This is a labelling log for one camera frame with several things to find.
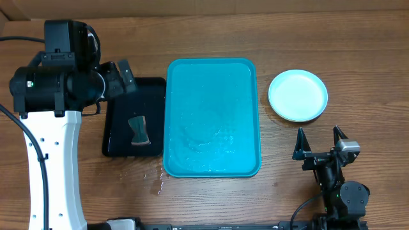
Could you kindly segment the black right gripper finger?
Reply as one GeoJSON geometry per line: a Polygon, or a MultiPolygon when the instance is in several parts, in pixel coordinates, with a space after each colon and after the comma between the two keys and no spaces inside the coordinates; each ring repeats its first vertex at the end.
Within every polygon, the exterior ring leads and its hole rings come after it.
{"type": "Polygon", "coordinates": [[[295,150],[293,152],[293,160],[305,160],[306,155],[311,154],[311,148],[305,136],[303,128],[299,128],[297,131],[297,141],[295,144],[295,150]]]}
{"type": "Polygon", "coordinates": [[[337,125],[333,128],[333,135],[334,135],[334,146],[337,146],[337,143],[340,140],[348,139],[348,137],[344,134],[344,132],[337,125]]]}

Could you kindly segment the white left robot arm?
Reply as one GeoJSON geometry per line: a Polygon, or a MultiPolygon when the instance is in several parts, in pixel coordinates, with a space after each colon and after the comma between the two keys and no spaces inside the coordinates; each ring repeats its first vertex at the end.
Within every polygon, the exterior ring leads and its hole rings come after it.
{"type": "Polygon", "coordinates": [[[13,112],[29,160],[30,229],[112,229],[89,224],[81,205],[78,140],[84,109],[137,90],[126,61],[102,63],[95,30],[48,20],[45,49],[10,80],[13,112]]]}

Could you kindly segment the light blue plate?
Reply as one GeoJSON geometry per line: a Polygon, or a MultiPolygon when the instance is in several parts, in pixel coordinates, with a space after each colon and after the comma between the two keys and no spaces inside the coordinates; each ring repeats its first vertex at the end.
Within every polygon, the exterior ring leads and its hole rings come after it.
{"type": "Polygon", "coordinates": [[[328,91],[317,75],[306,70],[286,70],[271,81],[268,101],[281,118],[304,123],[323,113],[328,91]]]}

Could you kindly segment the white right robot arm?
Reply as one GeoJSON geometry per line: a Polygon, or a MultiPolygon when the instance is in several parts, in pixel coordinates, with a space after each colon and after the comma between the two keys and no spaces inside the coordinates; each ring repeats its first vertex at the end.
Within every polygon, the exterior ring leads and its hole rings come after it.
{"type": "Polygon", "coordinates": [[[312,171],[320,193],[302,203],[292,214],[289,229],[367,229],[360,219],[366,214],[370,190],[367,186],[346,181],[342,168],[353,163],[360,153],[357,141],[347,138],[342,130],[333,128],[334,147],[328,152],[313,153],[302,128],[297,131],[293,160],[303,161],[302,169],[312,171]],[[308,222],[295,222],[298,212],[322,198],[325,213],[315,214],[308,222]]]}

